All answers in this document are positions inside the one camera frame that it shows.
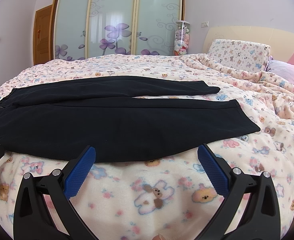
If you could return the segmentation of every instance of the patterned blanket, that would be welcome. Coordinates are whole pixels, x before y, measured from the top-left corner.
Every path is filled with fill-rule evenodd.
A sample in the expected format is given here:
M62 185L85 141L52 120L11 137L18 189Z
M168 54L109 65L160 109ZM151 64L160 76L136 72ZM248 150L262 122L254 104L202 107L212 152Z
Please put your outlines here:
M294 216L294 86L291 83L264 71L249 73L225 67L206 54L181 57L108 55L73 62L57 59L28 68L0 86L0 100L12 88L110 75L204 80L209 86L221 88L215 95L159 98L237 99L261 131L216 141L209 147L231 167L239 167L245 173L270 172L279 201L282 235L287 232ZM151 240L158 234L168 240L194 239L223 201L196 153L196 149L191 149L145 163L93 165L71 202L101 240ZM0 224L11 236L15 200L23 174L47 175L65 164L10 152L0 160ZM161 193L161 201L154 201L153 188ZM228 231L236 228L248 197L244 195ZM57 228L66 232L50 198L45 196L45 199Z

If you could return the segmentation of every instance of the silver screw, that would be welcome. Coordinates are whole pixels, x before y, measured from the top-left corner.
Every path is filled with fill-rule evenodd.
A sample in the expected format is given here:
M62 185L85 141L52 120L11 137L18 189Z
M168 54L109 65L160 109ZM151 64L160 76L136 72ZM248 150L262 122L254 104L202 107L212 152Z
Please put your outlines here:
M269 172L267 172L267 171L264 171L264 172L263 172L263 175L264 175L266 178L269 178L269 177L270 177L270 174L269 174Z
M29 178L30 178L30 173L28 172L24 175L24 179L29 179Z
M234 168L234 169L233 169L233 172L234 172L235 174L237 174L237 175L239 175L239 174L242 173L242 171L241 171L239 168Z
M55 170L52 172L52 174L53 174L54 176L58 176L58 175L60 174L60 170L59 170L59 169L55 169Z

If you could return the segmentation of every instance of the blue textured pad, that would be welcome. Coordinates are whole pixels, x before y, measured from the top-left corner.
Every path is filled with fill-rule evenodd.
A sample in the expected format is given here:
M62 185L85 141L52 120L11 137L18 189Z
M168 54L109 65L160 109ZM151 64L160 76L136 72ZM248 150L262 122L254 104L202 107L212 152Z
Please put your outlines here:
M197 155L217 194L227 197L229 194L229 186L228 178L225 173L221 170L220 166L204 145L198 147Z
M79 162L72 169L69 176L65 179L64 194L67 199L77 195L95 160L95 148L89 147Z

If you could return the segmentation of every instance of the wooden door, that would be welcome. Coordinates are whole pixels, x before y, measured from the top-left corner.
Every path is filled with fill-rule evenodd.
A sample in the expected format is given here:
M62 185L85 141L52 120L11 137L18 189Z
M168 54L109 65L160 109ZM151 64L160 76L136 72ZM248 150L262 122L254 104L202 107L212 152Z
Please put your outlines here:
M49 29L52 5L36 11L34 18L34 65L45 64L49 57Z

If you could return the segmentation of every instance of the frosted glass panel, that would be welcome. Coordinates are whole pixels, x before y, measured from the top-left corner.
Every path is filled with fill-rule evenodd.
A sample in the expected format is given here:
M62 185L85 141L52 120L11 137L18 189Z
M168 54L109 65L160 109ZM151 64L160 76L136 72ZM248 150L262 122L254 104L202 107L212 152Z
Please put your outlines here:
M55 25L55 58L85 59L85 30L89 0L59 0Z
M88 57L130 54L134 0L91 0Z
M137 55L173 55L180 0L139 0Z

